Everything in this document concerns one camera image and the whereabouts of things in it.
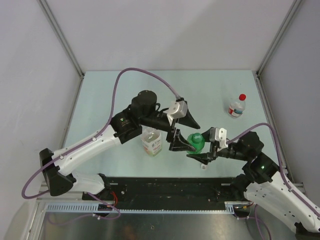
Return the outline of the green plastic bottle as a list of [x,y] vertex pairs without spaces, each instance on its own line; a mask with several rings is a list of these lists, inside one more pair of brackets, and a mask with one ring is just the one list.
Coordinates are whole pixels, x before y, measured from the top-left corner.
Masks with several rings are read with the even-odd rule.
[[199,154],[199,153],[201,153],[202,149],[205,146],[205,140],[203,139],[203,142],[196,144],[196,143],[193,143],[190,140],[190,136],[191,136],[191,134],[188,136],[187,141],[195,148],[195,151],[188,151],[188,153],[189,154]]

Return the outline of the white bottle cap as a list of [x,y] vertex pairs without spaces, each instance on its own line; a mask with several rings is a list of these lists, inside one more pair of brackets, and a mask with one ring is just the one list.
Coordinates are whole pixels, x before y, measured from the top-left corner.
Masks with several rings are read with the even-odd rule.
[[206,170],[207,167],[208,167],[208,166],[207,166],[206,164],[203,164],[203,163],[200,165],[200,169],[201,169],[201,170]]

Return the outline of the clear bottle with orange label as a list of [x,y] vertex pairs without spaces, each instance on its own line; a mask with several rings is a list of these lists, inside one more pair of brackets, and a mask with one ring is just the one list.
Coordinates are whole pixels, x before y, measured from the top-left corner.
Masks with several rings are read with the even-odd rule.
[[160,130],[145,127],[142,130],[141,141],[145,152],[149,156],[156,156],[162,150],[162,134]]

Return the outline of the clear bottle with red label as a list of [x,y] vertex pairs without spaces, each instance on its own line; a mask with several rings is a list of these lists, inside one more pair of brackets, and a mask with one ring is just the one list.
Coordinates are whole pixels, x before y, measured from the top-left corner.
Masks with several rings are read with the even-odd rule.
[[246,102],[244,100],[232,100],[229,104],[228,113],[233,117],[241,117],[246,109]]

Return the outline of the red bottle cap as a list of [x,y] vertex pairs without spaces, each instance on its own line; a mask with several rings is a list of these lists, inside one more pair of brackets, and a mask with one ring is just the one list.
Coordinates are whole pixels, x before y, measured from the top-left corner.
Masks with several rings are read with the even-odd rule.
[[246,96],[245,94],[240,94],[240,95],[239,95],[239,100],[240,100],[240,101],[245,101],[245,100],[246,100],[246,97],[247,97],[247,96]]

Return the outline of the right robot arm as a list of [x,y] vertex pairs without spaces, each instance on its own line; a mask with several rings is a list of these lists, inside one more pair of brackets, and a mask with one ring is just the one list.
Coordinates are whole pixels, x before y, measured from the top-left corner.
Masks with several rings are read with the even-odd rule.
[[264,144],[256,132],[246,130],[237,142],[224,143],[227,131],[211,128],[203,133],[210,143],[207,153],[187,157],[208,165],[216,158],[245,161],[243,173],[231,183],[230,194],[263,208],[295,234],[298,240],[320,238],[320,208],[308,199],[283,172],[283,168],[263,153]]

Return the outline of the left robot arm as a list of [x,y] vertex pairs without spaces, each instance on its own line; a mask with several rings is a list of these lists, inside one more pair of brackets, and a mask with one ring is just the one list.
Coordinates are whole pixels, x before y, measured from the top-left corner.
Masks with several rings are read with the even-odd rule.
[[175,127],[181,124],[200,128],[187,102],[180,97],[169,108],[159,108],[157,95],[151,90],[143,90],[126,109],[112,116],[106,126],[96,133],[66,148],[56,151],[43,149],[39,158],[49,194],[57,197],[67,192],[83,192],[91,193],[100,200],[107,199],[111,187],[104,174],[76,173],[75,169],[96,155],[140,136],[143,127],[166,132],[170,151],[194,151],[195,148]]

